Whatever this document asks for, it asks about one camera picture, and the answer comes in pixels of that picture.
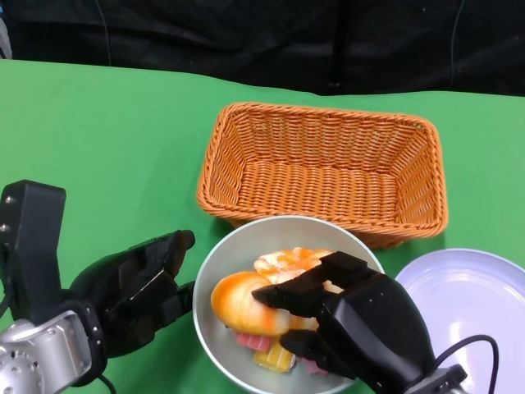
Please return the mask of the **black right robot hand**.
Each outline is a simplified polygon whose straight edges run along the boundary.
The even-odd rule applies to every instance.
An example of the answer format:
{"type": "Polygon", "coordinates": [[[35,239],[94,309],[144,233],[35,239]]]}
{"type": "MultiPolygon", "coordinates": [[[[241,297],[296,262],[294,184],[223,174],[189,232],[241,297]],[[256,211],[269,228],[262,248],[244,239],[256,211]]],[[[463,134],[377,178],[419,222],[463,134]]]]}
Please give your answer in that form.
{"type": "Polygon", "coordinates": [[[280,344],[329,373],[357,378],[376,393],[431,393],[436,357],[427,326],[394,279],[341,251],[298,277],[253,291],[273,309],[315,318],[280,344]]]}

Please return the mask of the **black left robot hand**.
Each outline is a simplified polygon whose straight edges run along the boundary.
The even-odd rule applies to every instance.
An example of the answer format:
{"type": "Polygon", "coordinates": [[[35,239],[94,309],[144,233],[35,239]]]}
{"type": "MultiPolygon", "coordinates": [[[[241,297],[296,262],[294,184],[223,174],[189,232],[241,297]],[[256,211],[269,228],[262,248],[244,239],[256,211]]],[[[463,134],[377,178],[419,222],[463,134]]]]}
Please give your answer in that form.
{"type": "Polygon", "coordinates": [[[108,358],[139,350],[192,310],[194,283],[175,277],[194,243],[190,230],[153,238],[91,264],[62,292],[89,303],[108,358]]]}

